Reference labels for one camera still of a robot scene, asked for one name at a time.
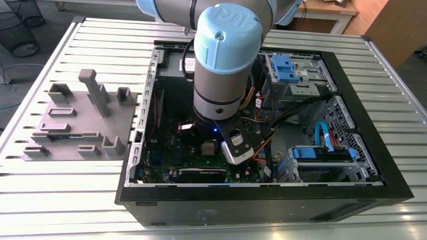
aluminum slotted table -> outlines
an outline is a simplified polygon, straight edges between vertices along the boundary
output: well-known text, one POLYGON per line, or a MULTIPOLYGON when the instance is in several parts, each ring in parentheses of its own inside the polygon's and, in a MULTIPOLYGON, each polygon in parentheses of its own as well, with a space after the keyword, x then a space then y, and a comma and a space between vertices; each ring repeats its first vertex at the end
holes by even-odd
POLYGON ((424 239, 427 112, 375 45, 359 36, 272 30, 264 46, 334 52, 415 195, 399 205, 377 207, 337 223, 149 228, 114 205, 121 161, 22 161, 52 83, 81 90, 78 72, 94 69, 106 90, 129 87, 141 94, 153 41, 192 37, 173 24, 76 18, 0 137, 0 237, 424 239))

black computer chassis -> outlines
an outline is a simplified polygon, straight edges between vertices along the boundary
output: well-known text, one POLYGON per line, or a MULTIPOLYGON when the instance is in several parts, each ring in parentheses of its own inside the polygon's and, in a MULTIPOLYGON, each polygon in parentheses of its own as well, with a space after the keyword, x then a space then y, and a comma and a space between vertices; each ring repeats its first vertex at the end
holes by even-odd
POLYGON ((321 56, 383 186, 124 187, 125 158, 114 203, 125 206, 142 226, 333 222, 413 197, 334 54, 276 51, 321 56))

white sticker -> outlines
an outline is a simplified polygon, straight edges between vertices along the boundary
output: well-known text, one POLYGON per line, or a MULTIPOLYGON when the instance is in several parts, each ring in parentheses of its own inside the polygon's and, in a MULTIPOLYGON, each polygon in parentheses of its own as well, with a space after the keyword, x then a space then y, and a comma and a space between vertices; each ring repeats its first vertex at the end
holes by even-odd
POLYGON ((297 74, 297 75, 306 76, 306 72, 305 72, 305 71, 296 71, 296 74, 297 74))
MULTIPOLYGON (((178 60, 178 70, 182 71, 181 68, 182 65, 182 59, 178 60)), ((193 72, 196 69, 196 59, 194 58, 185 58, 185 71, 193 72)))
POLYGON ((254 101, 254 107, 257 107, 258 109, 261 108, 262 105, 262 100, 261 99, 256 99, 254 101))
POLYGON ((269 170, 269 168, 266 166, 264 167, 264 173, 266 174, 268 177, 270 177, 272 171, 269 170))

blue cable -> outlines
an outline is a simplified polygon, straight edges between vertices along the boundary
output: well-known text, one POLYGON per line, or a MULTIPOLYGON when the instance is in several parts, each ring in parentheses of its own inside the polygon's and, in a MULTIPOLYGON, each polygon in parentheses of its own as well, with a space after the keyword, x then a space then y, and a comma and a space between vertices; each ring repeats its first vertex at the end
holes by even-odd
POLYGON ((314 145, 320 145, 320 127, 322 130, 322 136, 324 136, 324 145, 326 147, 326 151, 328 152, 333 152, 333 146, 330 143, 330 138, 329 138, 329 130, 328 130, 328 125, 324 121, 317 121, 317 123, 314 124, 314 129, 313 129, 313 144, 314 145))
POLYGON ((12 105, 12 106, 4 106, 4 107, 0 107, 0 110, 1 110, 1 109, 10 109, 10 108, 13 108, 13 107, 18 106, 20 104, 21 104, 21 103, 14 104, 14 105, 12 105))

black trash bin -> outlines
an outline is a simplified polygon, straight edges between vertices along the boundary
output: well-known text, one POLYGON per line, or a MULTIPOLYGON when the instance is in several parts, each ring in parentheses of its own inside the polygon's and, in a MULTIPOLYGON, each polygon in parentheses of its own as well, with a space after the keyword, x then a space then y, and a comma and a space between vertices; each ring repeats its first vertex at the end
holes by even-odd
POLYGON ((38 27, 44 24, 42 18, 36 0, 4 0, 9 8, 14 13, 18 13, 25 18, 25 24, 28 27, 38 27))
POLYGON ((0 44, 17 58, 28 57, 38 50, 24 16, 16 12, 0 12, 0 44))

